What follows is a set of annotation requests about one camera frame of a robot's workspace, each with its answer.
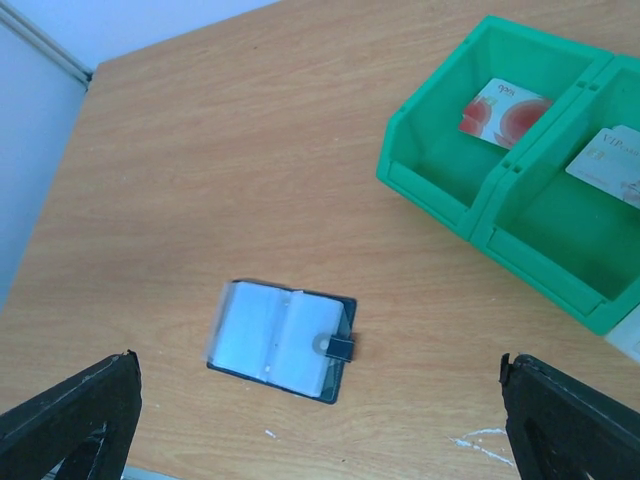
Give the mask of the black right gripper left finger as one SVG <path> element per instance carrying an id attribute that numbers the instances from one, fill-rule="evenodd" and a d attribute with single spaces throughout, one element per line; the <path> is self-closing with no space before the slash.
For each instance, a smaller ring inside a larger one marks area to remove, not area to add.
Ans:
<path id="1" fill-rule="evenodd" d="M 1 477 L 119 479 L 141 409 L 138 357 L 112 354 L 1 415 Z"/>

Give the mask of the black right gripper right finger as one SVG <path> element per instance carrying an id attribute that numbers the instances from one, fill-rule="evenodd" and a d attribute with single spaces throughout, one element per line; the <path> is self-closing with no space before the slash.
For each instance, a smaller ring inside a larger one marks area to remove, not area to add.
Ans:
<path id="1" fill-rule="evenodd" d="M 522 479 L 637 479 L 639 413 L 528 354 L 504 354 L 506 433 Z"/>

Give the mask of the dark blue card holder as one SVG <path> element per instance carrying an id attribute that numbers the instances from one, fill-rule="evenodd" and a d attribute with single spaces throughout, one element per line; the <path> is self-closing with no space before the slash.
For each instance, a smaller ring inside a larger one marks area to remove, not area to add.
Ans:
<path id="1" fill-rule="evenodd" d="M 214 371 L 323 404 L 353 360 L 357 300 L 252 279 L 223 287 L 204 361 Z"/>

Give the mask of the red circle card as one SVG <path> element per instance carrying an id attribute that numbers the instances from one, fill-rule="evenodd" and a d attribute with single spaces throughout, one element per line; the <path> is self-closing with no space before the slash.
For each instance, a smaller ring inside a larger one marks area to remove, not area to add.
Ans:
<path id="1" fill-rule="evenodd" d="M 546 97 L 493 78 L 465 106 L 458 130 L 511 150 L 551 105 Z"/>

